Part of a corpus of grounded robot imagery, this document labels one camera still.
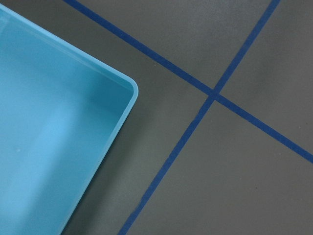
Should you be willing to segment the light blue plastic bin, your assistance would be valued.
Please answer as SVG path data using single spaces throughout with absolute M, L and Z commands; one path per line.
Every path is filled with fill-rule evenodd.
M 1 234 L 61 234 L 137 97 L 130 77 L 1 6 Z

